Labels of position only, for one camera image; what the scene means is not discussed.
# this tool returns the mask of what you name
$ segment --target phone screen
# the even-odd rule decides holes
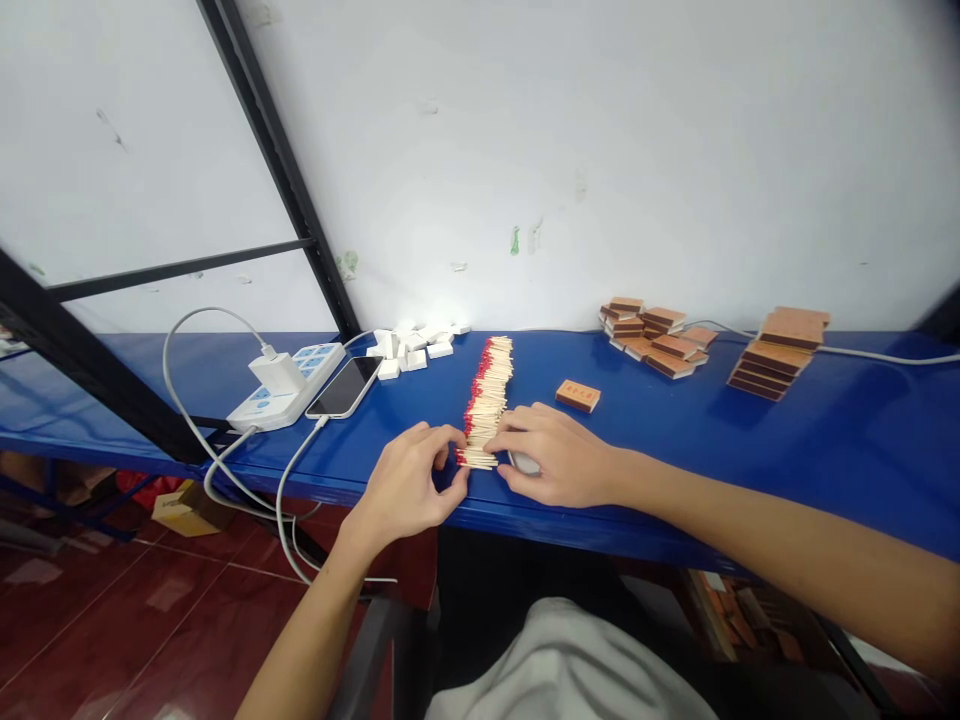
[[[308,415],[343,415],[350,411],[383,358],[351,358],[307,410]]]

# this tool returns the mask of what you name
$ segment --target blue tabletop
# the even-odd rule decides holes
[[[163,334],[100,339],[161,397]],[[278,350],[329,342],[335,333],[264,333]],[[194,415],[226,417],[256,389],[246,365],[259,353],[249,333],[183,333],[171,345],[171,374]],[[195,474],[36,353],[0,359],[0,449],[162,474]]]
[[[905,367],[818,353],[779,404],[725,385],[743,349],[721,336],[710,362],[670,381],[616,352],[600,333],[512,332],[512,405],[556,405],[565,379],[598,388],[593,415],[558,406],[607,442],[694,472],[789,498],[960,561],[960,364]],[[462,425],[470,382],[489,333],[457,338],[451,357],[377,383],[352,418],[331,421],[304,455],[290,496],[352,504],[385,443],[420,420]],[[267,336],[278,350],[331,334]],[[166,396],[162,335],[104,336]],[[932,357],[953,348],[913,333],[828,333],[830,345]],[[253,390],[246,334],[185,334],[173,375],[195,414],[225,416]],[[253,437],[232,464],[254,487],[275,489],[313,426],[301,420]],[[151,472],[187,472],[35,354],[0,361],[0,447]],[[452,466],[445,473],[448,480]],[[451,522],[674,564],[735,569],[683,533],[622,508],[546,508],[519,497],[495,473],[474,471]]]
[[[378,383],[347,421],[331,421],[291,476],[291,492],[340,503],[362,493],[380,449],[420,420],[460,427],[490,333],[457,338],[452,357]],[[511,405],[545,402],[612,444],[718,480],[820,508],[960,560],[960,364],[906,367],[817,354],[778,404],[725,385],[744,343],[721,336],[710,362],[671,381],[600,333],[515,332]],[[954,352],[919,334],[828,333],[828,344],[932,357]],[[558,405],[565,379],[601,390],[592,415]],[[252,483],[275,487],[312,422],[255,437],[234,455]],[[452,468],[448,468],[449,478]],[[451,521],[480,530],[676,564],[731,569],[709,548],[623,508],[546,508],[475,470]]]

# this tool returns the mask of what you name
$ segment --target forearm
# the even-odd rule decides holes
[[[829,513],[631,456],[624,504],[717,548],[908,665],[957,674],[960,565]]]
[[[344,521],[323,569],[250,686],[238,719],[322,716],[333,695],[363,577],[378,551]]]

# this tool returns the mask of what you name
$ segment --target white wall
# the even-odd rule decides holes
[[[240,4],[367,327],[582,327],[621,293],[902,329],[960,275],[933,2]],[[0,244],[45,282],[293,238],[194,0],[6,0],[0,98]],[[69,306],[162,331],[209,303],[334,327],[301,253]]]
[[[620,293],[904,329],[960,275],[935,3],[241,5],[367,326],[587,326]]]
[[[0,245],[38,279],[295,237],[193,0],[0,3]],[[264,330],[336,329],[299,251],[68,307],[97,331],[165,332],[208,304]]]

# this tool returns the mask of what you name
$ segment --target power strip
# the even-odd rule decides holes
[[[303,389],[298,393],[271,395],[261,385],[227,416],[227,422],[241,432],[253,425],[261,430],[279,430],[293,425],[346,356],[340,343],[301,348],[293,356],[293,362],[307,379]]]

